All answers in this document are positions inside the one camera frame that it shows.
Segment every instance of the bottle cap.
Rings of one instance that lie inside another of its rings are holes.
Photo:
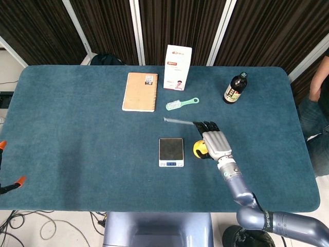
[[[240,73],[240,77],[242,77],[242,78],[247,78],[247,73],[246,73],[246,72],[241,72],[241,73]]]

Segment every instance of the yellow ball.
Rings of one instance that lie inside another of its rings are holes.
[[[201,158],[198,154],[197,154],[197,150],[199,150],[202,154],[206,154],[208,153],[208,149],[206,147],[206,144],[204,142],[204,140],[198,140],[194,146],[193,146],[193,153],[196,157]]]

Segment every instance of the notebook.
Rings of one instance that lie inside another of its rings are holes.
[[[122,109],[134,112],[154,112],[158,75],[129,73]]]

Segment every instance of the dark bottle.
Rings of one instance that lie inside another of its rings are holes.
[[[246,86],[247,73],[241,72],[238,76],[234,76],[224,93],[224,102],[228,104],[235,103]]]

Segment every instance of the bottle label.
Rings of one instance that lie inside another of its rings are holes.
[[[240,95],[238,91],[234,90],[231,88],[231,85],[229,85],[224,94],[224,98],[229,102],[236,102]]]

